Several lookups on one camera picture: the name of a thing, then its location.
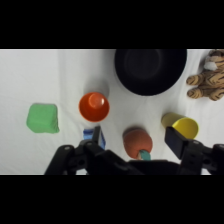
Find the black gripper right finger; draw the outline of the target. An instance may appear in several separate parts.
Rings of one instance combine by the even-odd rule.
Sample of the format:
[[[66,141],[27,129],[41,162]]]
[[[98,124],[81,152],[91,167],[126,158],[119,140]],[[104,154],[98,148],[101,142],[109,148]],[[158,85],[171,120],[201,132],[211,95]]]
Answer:
[[[211,175],[224,175],[224,144],[212,148],[193,139],[187,139],[173,127],[167,127],[165,143],[181,161],[179,175],[200,175],[206,169]]]

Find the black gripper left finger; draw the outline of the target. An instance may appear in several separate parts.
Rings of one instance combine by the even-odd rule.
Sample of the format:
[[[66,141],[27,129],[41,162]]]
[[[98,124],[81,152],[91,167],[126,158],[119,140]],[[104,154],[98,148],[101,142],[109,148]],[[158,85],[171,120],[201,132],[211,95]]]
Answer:
[[[105,149],[106,141],[100,126],[83,131],[83,139],[77,147],[73,145],[60,146],[51,159],[45,175],[75,175],[78,170],[86,168],[87,155],[84,148],[88,143]]]

